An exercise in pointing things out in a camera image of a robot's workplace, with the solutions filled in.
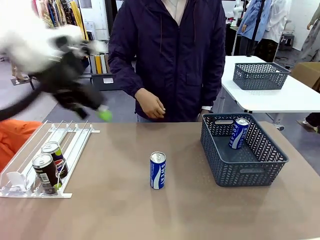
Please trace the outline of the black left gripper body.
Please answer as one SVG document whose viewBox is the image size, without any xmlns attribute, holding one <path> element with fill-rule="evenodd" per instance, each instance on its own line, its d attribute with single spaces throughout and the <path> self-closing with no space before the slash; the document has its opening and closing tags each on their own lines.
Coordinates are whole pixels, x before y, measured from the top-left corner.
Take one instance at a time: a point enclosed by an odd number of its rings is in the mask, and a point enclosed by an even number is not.
<svg viewBox="0 0 320 240">
<path fill-rule="evenodd" d="M 72 50 L 65 52 L 55 67 L 57 70 L 53 78 L 53 96 L 63 108 L 72 111 L 72 107 L 78 106 L 94 110 L 93 104 L 100 105 L 105 102 L 101 92 L 92 84 L 78 81 L 84 73 L 84 67 L 81 59 Z"/>
</svg>

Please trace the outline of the person's right hand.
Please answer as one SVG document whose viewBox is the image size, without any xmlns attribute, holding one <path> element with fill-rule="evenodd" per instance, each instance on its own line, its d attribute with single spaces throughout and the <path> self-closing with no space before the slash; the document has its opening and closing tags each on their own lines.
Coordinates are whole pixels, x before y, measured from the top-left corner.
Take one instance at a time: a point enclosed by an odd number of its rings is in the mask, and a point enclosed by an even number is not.
<svg viewBox="0 0 320 240">
<path fill-rule="evenodd" d="M 140 88 L 134 95 L 142 111 L 151 119 L 163 119 L 166 109 L 160 99 L 145 88 Z"/>
</svg>

